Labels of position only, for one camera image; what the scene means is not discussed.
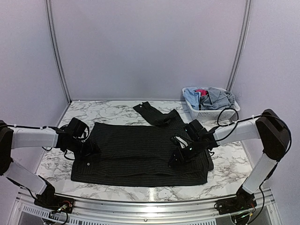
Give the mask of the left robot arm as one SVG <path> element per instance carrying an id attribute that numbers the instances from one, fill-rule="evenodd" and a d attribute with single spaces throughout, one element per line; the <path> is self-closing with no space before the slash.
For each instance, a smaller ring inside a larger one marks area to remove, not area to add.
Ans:
<path id="1" fill-rule="evenodd" d="M 55 187 L 46 179 L 30 171 L 12 157 L 14 150 L 39 150 L 40 153 L 58 149 L 83 160 L 98 152 L 90 139 L 90 129 L 83 121 L 72 118 L 61 127 L 22 126 L 0 122 L 0 174 L 17 186 L 29 191 L 34 204 L 53 210 L 72 208 L 72 198 L 57 195 Z"/>

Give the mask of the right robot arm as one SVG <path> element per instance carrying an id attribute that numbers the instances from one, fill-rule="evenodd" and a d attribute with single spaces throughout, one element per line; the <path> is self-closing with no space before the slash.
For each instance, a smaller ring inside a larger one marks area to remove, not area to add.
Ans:
<path id="1" fill-rule="evenodd" d="M 264 182 L 273 175 L 292 145 L 288 125 L 272 109 L 226 125 L 217 125 L 211 130 L 193 120 L 184 130 L 187 138 L 179 134 L 171 137 L 176 148 L 169 159 L 169 167 L 186 164 L 204 151 L 233 142 L 241 142 L 250 159 L 253 169 L 235 196 L 216 201 L 215 209 L 219 214 L 255 208 L 255 192 L 262 191 Z"/>

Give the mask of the black pinstriped shirt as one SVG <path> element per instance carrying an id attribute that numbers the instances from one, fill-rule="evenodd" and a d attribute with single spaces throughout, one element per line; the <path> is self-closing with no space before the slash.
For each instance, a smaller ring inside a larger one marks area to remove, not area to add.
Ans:
<path id="1" fill-rule="evenodd" d="M 148 102 L 134 110 L 147 125 L 109 125 L 96 122 L 89 139 L 100 153 L 75 159 L 71 180 L 76 182 L 129 187 L 193 186 L 207 182 L 214 164 L 208 151 L 175 168 L 168 161 L 176 146 L 175 133 L 187 138 L 185 123 L 176 110 L 162 113 Z"/>

